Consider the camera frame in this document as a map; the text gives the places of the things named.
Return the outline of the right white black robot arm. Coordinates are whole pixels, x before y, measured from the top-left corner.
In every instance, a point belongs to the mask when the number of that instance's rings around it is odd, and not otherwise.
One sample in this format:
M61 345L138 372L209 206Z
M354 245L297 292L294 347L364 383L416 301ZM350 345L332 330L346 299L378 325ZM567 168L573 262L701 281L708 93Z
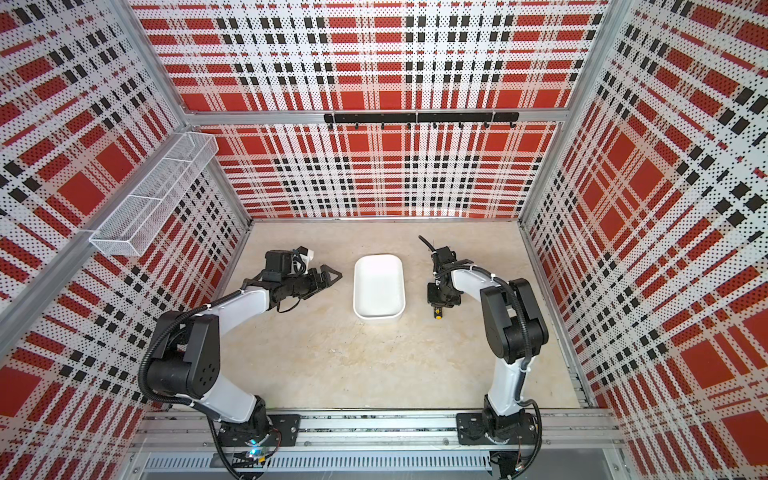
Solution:
M460 260L448 246L430 250L434 280L427 284L427 303L436 319L446 309L469 296L482 313L487 344L495 356L494 376L479 413L456 416L462 445L538 445L542 415L533 399L525 396L527 376L534 359L549 341L549 332L531 284L525 279L507 281L476 265Z

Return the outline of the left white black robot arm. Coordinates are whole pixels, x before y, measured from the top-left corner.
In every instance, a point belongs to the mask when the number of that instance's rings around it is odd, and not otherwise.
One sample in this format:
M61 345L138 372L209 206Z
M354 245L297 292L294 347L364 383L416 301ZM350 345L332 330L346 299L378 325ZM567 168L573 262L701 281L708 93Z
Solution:
M276 310L287 298L307 300L342 278L327 265L301 273L264 269L222 298L185 312L164 313L140 362L141 393L154 402L204 414L220 446L280 443L282 432L269 418L264 399L245 392L221 372L221 338Z

